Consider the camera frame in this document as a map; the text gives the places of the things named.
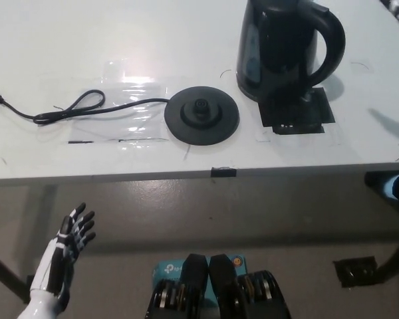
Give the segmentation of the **white and black left hand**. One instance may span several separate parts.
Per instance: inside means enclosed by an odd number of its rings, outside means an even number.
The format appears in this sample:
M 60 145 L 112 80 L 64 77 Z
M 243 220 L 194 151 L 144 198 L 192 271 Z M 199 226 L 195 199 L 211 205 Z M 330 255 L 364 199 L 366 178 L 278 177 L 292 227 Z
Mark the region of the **white and black left hand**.
M 95 212 L 85 213 L 86 204 L 81 203 L 62 221 L 60 229 L 49 241 L 33 277 L 30 290 L 42 290 L 60 297 L 68 292 L 74 275 L 74 265 L 81 252 L 96 233 Z

